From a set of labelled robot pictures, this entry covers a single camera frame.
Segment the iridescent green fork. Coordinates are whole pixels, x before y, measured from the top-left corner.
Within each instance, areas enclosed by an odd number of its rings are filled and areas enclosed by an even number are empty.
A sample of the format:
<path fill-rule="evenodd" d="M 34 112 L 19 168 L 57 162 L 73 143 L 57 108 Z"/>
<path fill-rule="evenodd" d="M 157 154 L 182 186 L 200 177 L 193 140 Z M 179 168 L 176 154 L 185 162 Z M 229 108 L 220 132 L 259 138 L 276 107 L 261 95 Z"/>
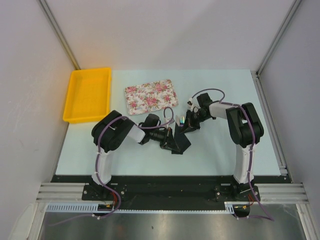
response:
<path fill-rule="evenodd" d="M 180 117 L 180 120 L 179 120 L 179 124 L 180 124 L 180 126 L 183 126 L 184 124 L 185 124 L 185 121 L 186 121 L 186 118 L 185 118 L 185 116 L 181 116 Z"/>

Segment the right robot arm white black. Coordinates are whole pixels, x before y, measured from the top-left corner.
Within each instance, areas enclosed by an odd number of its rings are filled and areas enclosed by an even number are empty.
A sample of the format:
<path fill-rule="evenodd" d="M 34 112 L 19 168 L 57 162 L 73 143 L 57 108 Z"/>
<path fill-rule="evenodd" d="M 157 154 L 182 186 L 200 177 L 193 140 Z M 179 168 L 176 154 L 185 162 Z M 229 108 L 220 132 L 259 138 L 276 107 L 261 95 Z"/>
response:
<path fill-rule="evenodd" d="M 208 93 L 196 97 L 198 105 L 194 105 L 191 97 L 187 102 L 182 133 L 200 129 L 200 123 L 208 119 L 221 118 L 227 120 L 231 140 L 236 145 L 236 161 L 230 194 L 242 201 L 250 192 L 254 192 L 254 174 L 252 172 L 255 146 L 264 135 L 264 127 L 251 102 L 245 104 L 211 100 Z"/>

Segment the silver table knife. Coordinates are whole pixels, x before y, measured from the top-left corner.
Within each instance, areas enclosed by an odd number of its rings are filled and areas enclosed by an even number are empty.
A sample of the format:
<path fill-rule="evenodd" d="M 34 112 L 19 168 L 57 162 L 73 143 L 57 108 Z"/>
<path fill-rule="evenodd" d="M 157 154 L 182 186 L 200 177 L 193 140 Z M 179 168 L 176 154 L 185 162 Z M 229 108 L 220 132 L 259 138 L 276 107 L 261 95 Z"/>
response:
<path fill-rule="evenodd" d="M 179 115 L 176 115 L 175 116 L 175 123 L 180 126 L 180 120 L 181 120 L 181 117 Z"/>

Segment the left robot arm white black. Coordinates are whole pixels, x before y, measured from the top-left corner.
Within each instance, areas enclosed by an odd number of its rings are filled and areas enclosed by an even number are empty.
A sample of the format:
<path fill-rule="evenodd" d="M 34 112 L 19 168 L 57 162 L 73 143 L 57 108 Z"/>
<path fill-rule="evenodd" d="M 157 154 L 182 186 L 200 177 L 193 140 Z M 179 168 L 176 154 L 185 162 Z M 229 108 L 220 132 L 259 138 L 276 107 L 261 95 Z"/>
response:
<path fill-rule="evenodd" d="M 136 124 L 116 110 L 110 112 L 105 118 L 98 122 L 91 131 L 93 143 L 97 146 L 92 181 L 86 190 L 92 194 L 92 200 L 105 200 L 110 195 L 114 200 L 117 195 L 107 183 L 111 180 L 112 155 L 126 138 L 131 138 L 139 145 L 145 145 L 150 140 L 158 142 L 163 150 L 179 152 L 181 148 L 174 139 L 173 130 L 169 124 L 173 123 L 171 118 L 162 123 L 160 117 L 150 113 L 144 122 Z"/>

